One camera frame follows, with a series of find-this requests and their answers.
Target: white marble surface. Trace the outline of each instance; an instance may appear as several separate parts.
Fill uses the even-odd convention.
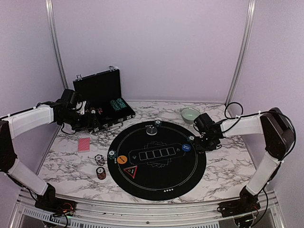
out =
[[[59,133],[48,153],[39,176],[52,184],[59,194],[111,202],[182,203],[226,199],[238,196],[240,190],[254,174],[255,168],[240,137],[221,140],[222,148],[207,152],[207,167],[202,180],[190,192],[166,201],[149,201],[123,191],[112,179],[107,165],[106,179],[96,176],[98,167],[94,157],[107,158],[108,148],[115,136],[130,125],[161,119],[179,124],[195,135],[192,125],[183,122],[180,110],[194,107],[206,112],[214,121],[224,118],[224,105],[179,102],[128,102],[136,112],[134,119],[124,122],[122,128],[94,134],[80,132],[75,135]],[[77,152],[78,139],[90,137],[90,152]]]

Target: black poker mat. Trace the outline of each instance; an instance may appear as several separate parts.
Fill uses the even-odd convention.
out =
[[[157,129],[155,135],[147,133],[150,127]],[[124,191],[145,200],[184,195],[198,184],[206,168],[206,155],[195,152],[193,136],[169,122],[130,126],[109,148],[109,172]]]

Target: red playing card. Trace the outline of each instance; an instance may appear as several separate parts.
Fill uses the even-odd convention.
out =
[[[78,140],[78,152],[90,151],[90,138],[82,138]]]

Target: white robotic arm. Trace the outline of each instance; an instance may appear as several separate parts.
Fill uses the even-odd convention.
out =
[[[44,124],[67,123],[75,131],[93,129],[99,124],[94,112],[85,114],[86,101],[73,90],[64,90],[56,102],[38,104],[32,109],[8,114],[0,118],[0,171],[5,172],[13,181],[37,194],[36,207],[58,212],[67,200],[55,197],[55,188],[46,183],[27,166],[14,152],[12,140],[18,135]]]
[[[9,115],[9,117],[3,118],[2,121],[8,122],[10,137],[13,140],[26,131],[52,123],[54,121],[54,113],[50,106],[43,104],[38,108],[33,107],[32,110],[14,116]],[[33,173],[18,158],[15,159],[7,174],[38,195],[43,195],[48,188],[47,183]]]
[[[278,108],[266,112],[239,116],[215,123],[207,113],[194,120],[203,136],[196,138],[196,147],[201,151],[212,151],[220,144],[219,139],[236,135],[263,134],[266,143],[265,155],[251,180],[240,192],[240,200],[223,202],[219,205],[224,217],[252,210],[258,194],[276,175],[283,158],[295,143],[295,130],[287,117]]]

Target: small bowl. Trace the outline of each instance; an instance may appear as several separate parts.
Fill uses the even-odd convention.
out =
[[[184,108],[181,110],[180,114],[186,123],[192,124],[193,121],[200,115],[200,112],[194,108]]]

